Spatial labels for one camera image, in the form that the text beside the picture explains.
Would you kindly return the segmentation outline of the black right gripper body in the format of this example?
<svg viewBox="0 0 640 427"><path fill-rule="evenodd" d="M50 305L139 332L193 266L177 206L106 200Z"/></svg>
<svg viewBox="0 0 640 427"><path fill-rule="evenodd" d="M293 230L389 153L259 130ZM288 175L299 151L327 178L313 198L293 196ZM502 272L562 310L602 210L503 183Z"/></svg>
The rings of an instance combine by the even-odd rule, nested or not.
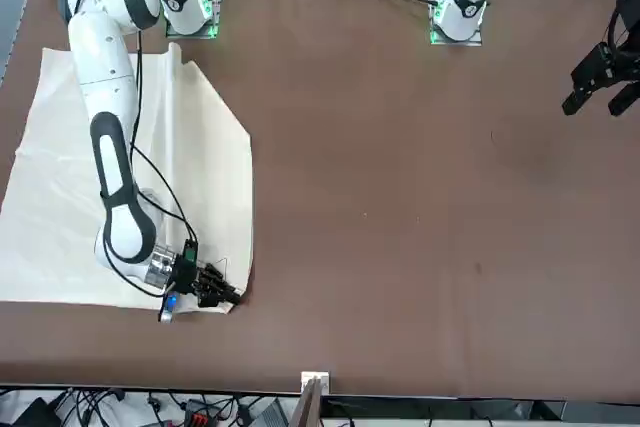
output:
<svg viewBox="0 0 640 427"><path fill-rule="evenodd" d="M168 291L184 295L199 295L198 247L197 241L186 240L182 251L175 255L168 279Z"/></svg>

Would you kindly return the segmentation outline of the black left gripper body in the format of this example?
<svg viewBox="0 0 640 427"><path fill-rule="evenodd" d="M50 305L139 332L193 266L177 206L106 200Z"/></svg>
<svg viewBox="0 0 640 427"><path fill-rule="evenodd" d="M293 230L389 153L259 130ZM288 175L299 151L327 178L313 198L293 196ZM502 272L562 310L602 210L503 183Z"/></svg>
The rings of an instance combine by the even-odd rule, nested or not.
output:
<svg viewBox="0 0 640 427"><path fill-rule="evenodd" d="M622 50L628 53L639 52L639 0L617 0L616 11L627 30L627 40Z"/></svg>

